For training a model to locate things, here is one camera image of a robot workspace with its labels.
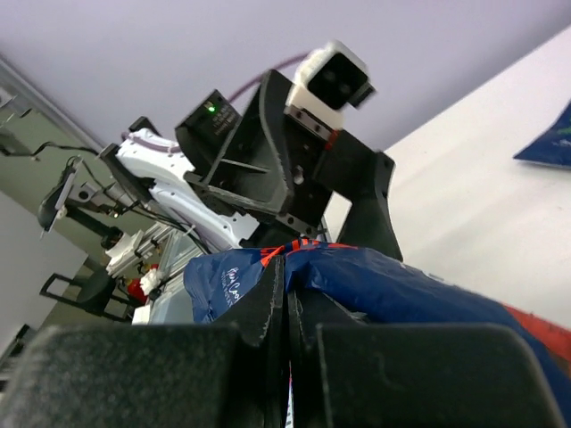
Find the white table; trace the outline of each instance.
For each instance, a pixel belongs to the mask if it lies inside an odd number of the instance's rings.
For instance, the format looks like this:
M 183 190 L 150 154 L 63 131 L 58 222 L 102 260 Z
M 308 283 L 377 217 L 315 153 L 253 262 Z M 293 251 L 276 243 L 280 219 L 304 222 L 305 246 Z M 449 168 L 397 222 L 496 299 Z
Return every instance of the white table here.
M 161 296 L 135 309 L 133 324 L 192 324 L 193 302 L 183 283 L 184 268 L 193 257 L 202 252 L 193 241 L 181 232 L 172 231 L 159 262 L 159 272 L 170 280 L 164 285 Z
M 571 171 L 512 156 L 571 100 L 571 28 L 391 147 L 405 261 L 571 327 Z

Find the red stripe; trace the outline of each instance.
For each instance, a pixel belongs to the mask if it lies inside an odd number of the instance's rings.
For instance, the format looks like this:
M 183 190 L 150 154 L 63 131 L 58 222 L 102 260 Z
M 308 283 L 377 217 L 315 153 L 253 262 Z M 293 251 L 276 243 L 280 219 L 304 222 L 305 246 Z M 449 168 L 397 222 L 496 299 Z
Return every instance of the red stripe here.
M 526 314 L 518 309 L 506 307 L 508 312 L 530 334 L 545 345 L 554 354 L 571 363 L 571 331 L 550 323 L 533 314 Z
M 329 247 L 329 248 L 353 248 L 354 250 L 358 249 L 358 247 L 353 247 L 352 245 L 346 245 L 344 243 L 329 243 L 327 245 L 327 247 Z
M 268 254 L 267 256 L 263 257 L 260 262 L 261 265 L 264 266 L 265 268 L 268 266 L 269 262 L 276 257 L 278 254 L 280 254 L 282 251 L 284 250 L 284 246 L 282 245 L 281 247 L 276 248 L 274 251 L 272 251 L 270 254 Z
M 333 144 L 335 143 L 337 137 L 339 137 L 339 131 L 335 129 L 333 132 L 331 132 L 331 135 L 329 136 L 329 139 L 325 144 L 325 150 L 331 150 L 331 147 L 333 147 Z

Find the blue bag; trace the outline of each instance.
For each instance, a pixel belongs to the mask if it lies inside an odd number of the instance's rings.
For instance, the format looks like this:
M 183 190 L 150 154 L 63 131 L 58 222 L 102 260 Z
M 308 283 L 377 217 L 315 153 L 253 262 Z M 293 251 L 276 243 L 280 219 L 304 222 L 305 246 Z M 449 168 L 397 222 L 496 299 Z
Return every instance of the blue bag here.
M 514 159 L 571 168 L 571 103 L 551 128 L 517 153 Z
M 207 323 L 226 312 L 256 285 L 278 254 L 285 255 L 287 290 L 295 279 L 374 322 L 494 323 L 511 328 L 533 350 L 571 426 L 571 380 L 504 306 L 370 249 L 300 240 L 277 249 L 232 250 L 192 259 L 185 287 L 194 301 L 194 321 Z

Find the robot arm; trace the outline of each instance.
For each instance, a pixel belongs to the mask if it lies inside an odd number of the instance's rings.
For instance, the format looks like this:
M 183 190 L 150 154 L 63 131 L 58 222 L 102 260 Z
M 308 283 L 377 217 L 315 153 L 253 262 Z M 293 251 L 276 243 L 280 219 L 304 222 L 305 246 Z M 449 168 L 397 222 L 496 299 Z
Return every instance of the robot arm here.
M 393 161 L 343 129 L 343 108 L 373 93 L 364 62 L 331 42 L 294 82 L 268 71 L 243 116 L 214 91 L 176 127 L 176 142 L 141 118 L 99 156 L 118 189 L 210 251 L 325 240 L 323 215 L 337 192 L 352 203 L 339 241 L 401 259 L 386 202 Z
M 57 219 L 71 218 L 101 236 L 102 247 L 110 249 L 123 233 L 117 227 L 107 226 L 93 218 L 86 210 L 117 217 L 125 206 L 119 202 L 121 195 L 117 194 L 113 186 L 97 189 L 89 183 L 75 184 L 74 180 L 82 164 L 83 160 L 79 156 L 70 158 L 57 185 L 40 203 L 37 220 L 43 233 L 49 233 Z M 111 197 L 112 193 L 116 194 L 116 199 Z

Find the black 3d-printed bracket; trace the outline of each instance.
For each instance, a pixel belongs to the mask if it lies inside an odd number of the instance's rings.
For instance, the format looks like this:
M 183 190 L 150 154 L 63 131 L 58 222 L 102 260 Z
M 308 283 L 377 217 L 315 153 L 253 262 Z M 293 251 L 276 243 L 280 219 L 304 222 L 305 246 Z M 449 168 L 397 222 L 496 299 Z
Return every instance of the black 3d-printed bracket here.
M 240 114 L 219 91 L 213 91 L 176 127 L 178 145 L 199 176 L 208 174 Z
M 268 233 L 284 228 L 292 238 L 316 238 L 338 192 L 352 203 L 339 242 L 402 259 L 386 201 L 394 162 L 344 130 L 326 141 L 300 126 L 284 112 L 291 85 L 268 71 L 208 174 L 188 172 L 185 180 L 216 212 L 222 202 L 269 225 Z

